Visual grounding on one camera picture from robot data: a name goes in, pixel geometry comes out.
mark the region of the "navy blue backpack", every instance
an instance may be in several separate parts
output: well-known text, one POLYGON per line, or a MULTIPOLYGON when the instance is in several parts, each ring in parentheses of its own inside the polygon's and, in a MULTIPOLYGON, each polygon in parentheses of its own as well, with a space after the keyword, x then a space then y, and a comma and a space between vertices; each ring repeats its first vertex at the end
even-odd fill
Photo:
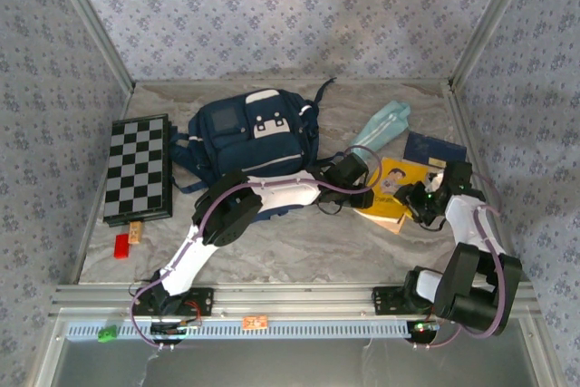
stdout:
POLYGON ((223 175, 241 169, 248 176, 293 174, 317 162, 318 103, 295 92, 265 89, 209 103, 189 121, 188 134, 171 128, 169 155, 201 182, 184 193, 211 186, 223 175), (188 140, 188 146, 178 145, 188 140))

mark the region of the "wall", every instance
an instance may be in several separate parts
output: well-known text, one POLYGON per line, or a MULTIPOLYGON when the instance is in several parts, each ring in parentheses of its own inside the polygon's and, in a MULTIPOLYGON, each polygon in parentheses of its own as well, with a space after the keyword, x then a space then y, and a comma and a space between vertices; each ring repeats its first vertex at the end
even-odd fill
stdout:
POLYGON ((21 385, 125 95, 69 0, 0 0, 0 385, 21 385))
POLYGON ((133 79, 448 77, 488 0, 92 0, 133 79))
POLYGON ((578 0, 514 0, 463 92, 570 385, 580 385, 579 35, 578 0))

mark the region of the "book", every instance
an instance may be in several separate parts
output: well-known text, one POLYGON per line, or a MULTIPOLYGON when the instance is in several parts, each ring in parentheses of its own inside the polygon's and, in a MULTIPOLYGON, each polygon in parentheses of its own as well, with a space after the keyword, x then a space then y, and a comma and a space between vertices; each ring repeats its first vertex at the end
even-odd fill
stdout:
POLYGON ((410 131, 403 158, 423 165, 445 168, 446 162, 465 161, 467 153, 462 145, 410 131))
MULTIPOLYGON (((405 219, 407 208, 394 199, 393 194, 403 185, 425 181, 428 168, 410 162, 383 159, 381 180, 373 188, 374 199, 369 208, 356 208, 355 211, 375 223, 398 233, 405 219)), ((377 169, 369 184, 379 176, 377 169)))

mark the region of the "patterned wallpaper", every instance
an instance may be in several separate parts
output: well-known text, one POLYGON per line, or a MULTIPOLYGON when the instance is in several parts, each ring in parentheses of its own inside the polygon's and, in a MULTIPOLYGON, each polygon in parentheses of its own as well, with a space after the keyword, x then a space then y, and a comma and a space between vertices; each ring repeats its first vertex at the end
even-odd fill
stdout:
POLYGON ((124 93, 69 0, 0 0, 0 385, 68 279, 124 93))
POLYGON ((92 0, 134 80, 448 77, 489 0, 92 0))
POLYGON ((580 3, 514 0, 463 98, 570 385, 580 386, 580 3))

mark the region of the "red block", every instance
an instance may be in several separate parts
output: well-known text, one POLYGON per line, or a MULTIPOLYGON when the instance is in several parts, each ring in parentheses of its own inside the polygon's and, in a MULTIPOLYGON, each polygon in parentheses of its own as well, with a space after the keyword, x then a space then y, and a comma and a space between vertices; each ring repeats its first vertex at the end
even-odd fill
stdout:
POLYGON ((115 258, 127 258, 129 256, 129 233, 117 235, 115 238, 115 258))

